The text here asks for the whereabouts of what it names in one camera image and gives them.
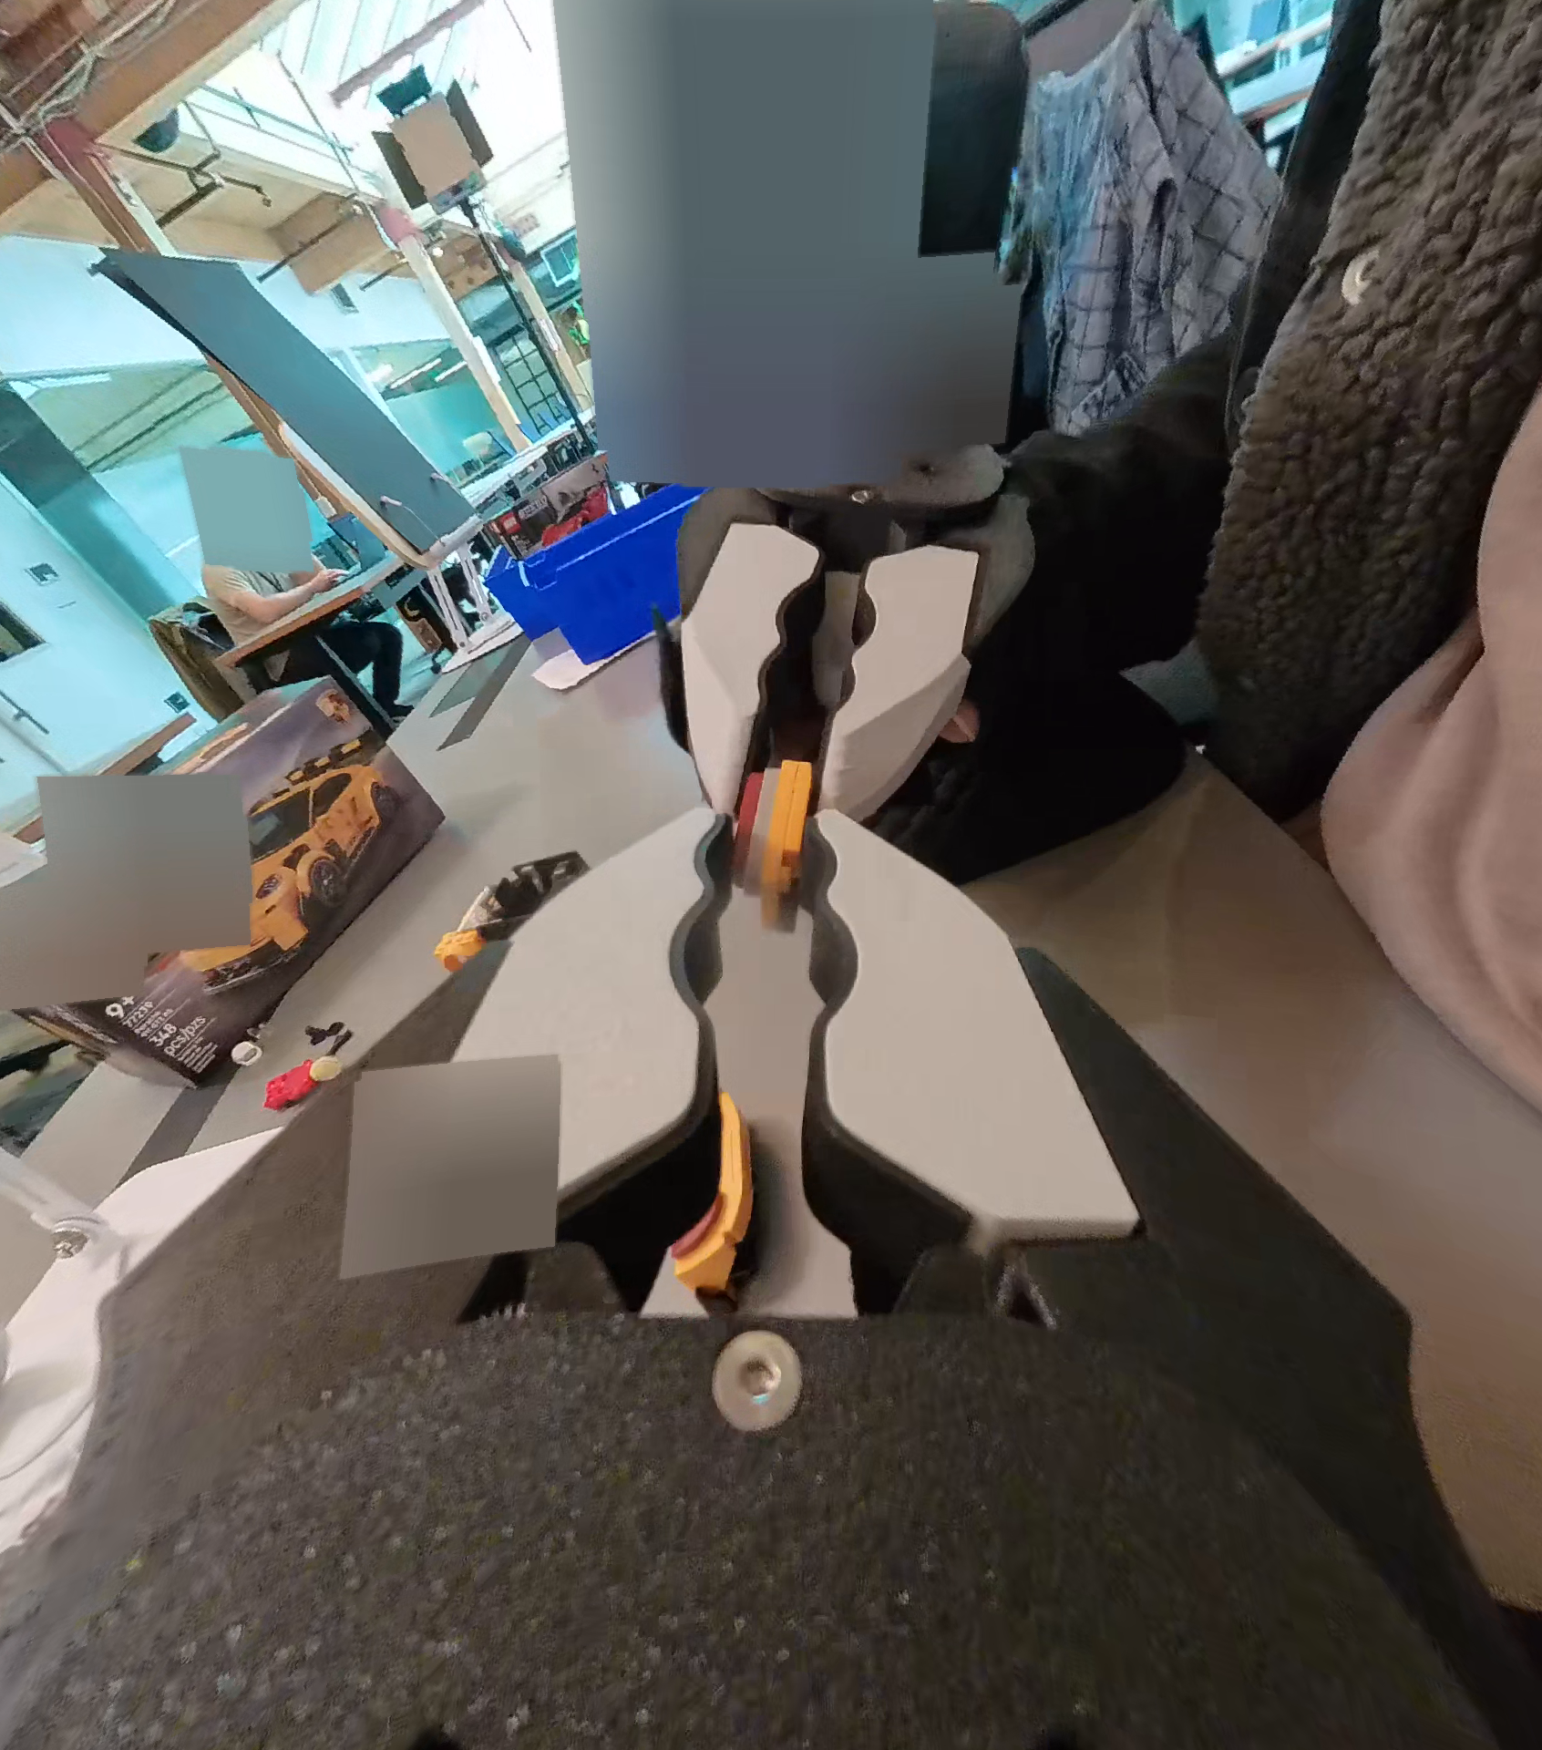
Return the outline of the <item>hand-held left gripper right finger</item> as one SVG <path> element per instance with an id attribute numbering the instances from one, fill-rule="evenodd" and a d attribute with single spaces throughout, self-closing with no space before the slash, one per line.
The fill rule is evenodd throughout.
<path id="1" fill-rule="evenodd" d="M 937 1251 L 1122 1245 L 1140 1213 L 1008 936 L 825 810 L 803 831 L 803 1207 L 845 1312 L 890 1312 Z"/>

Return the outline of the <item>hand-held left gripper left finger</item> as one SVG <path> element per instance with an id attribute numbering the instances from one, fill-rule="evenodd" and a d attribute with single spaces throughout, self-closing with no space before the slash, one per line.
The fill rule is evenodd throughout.
<path id="1" fill-rule="evenodd" d="M 559 1068 L 555 1243 L 642 1312 L 713 1211 L 723 1115 L 705 999 L 728 827 L 691 808 L 553 896 L 502 949 L 457 1062 Z"/>

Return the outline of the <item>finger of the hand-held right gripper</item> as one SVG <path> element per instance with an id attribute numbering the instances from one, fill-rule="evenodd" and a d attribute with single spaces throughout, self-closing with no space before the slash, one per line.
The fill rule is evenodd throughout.
<path id="1" fill-rule="evenodd" d="M 707 804 L 736 816 L 756 757 L 815 755 L 827 709 L 815 648 L 819 550 L 786 528 L 730 528 L 675 629 L 685 749 Z"/>
<path id="2" fill-rule="evenodd" d="M 860 581 L 872 611 L 833 711 L 817 810 L 866 822 L 900 790 L 955 715 L 969 662 L 965 637 L 979 593 L 979 556 L 918 546 L 874 558 Z"/>

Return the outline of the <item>orange lego plate stack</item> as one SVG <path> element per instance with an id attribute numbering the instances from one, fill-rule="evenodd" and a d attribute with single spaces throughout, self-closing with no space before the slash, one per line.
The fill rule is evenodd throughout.
<path id="1" fill-rule="evenodd" d="M 813 766 L 784 761 L 744 778 L 732 833 L 732 883 L 758 904 L 760 926 L 784 928 L 803 869 Z"/>

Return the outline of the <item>orange lego wheel arch assembly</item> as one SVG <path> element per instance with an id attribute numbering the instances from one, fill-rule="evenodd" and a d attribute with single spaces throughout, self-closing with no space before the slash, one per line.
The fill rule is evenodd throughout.
<path id="1" fill-rule="evenodd" d="M 709 1211 L 669 1249 L 673 1278 L 709 1308 L 734 1308 L 752 1274 L 756 1213 L 752 1135 L 736 1101 L 719 1093 L 719 1176 Z"/>

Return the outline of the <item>black lego car chassis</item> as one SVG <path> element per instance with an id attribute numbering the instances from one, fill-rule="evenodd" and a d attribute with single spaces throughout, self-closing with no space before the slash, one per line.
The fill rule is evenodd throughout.
<path id="1" fill-rule="evenodd" d="M 583 855 L 575 851 L 512 867 L 476 894 L 455 930 L 439 938 L 433 959 L 449 975 L 461 971 L 486 948 L 510 942 L 587 869 Z"/>

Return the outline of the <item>lego set box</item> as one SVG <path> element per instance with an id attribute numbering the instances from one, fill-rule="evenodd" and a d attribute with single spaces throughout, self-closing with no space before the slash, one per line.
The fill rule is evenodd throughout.
<path id="1" fill-rule="evenodd" d="M 246 808 L 248 940 L 157 955 L 128 997 L 18 1011 L 151 1083 L 216 1079 L 443 822 L 384 733 L 329 680 L 256 698 L 161 768 L 203 774 L 232 776 Z"/>

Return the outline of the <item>blue plastic bin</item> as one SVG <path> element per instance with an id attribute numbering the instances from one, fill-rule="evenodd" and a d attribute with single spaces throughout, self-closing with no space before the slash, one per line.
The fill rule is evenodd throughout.
<path id="1" fill-rule="evenodd" d="M 502 554 L 484 585 L 526 638 L 557 633 L 581 662 L 602 664 L 650 638 L 656 621 L 679 619 L 675 546 L 699 497 L 665 487 L 530 558 Z"/>

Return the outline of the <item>plaid shirt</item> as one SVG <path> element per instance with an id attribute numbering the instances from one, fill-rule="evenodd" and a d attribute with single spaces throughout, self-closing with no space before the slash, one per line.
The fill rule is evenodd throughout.
<path id="1" fill-rule="evenodd" d="M 1002 276 L 1038 298 L 1024 392 L 1049 432 L 1124 412 L 1225 333 L 1280 182 L 1197 46 L 1140 5 L 1079 72 L 1032 87 Z"/>

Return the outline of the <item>black tilted board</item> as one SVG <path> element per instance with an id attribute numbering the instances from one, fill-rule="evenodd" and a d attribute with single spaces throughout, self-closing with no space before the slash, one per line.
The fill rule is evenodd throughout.
<path id="1" fill-rule="evenodd" d="M 429 570 L 472 542 L 467 499 L 238 264 L 106 249 L 96 272 L 189 339 L 313 491 L 394 558 Z"/>

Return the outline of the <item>studio light panel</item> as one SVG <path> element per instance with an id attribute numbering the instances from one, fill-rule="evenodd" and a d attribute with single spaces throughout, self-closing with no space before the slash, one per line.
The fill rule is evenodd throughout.
<path id="1" fill-rule="evenodd" d="M 494 154 L 459 85 L 435 91 L 413 68 L 376 99 L 390 121 L 372 140 L 409 211 L 465 209 L 482 194 Z"/>

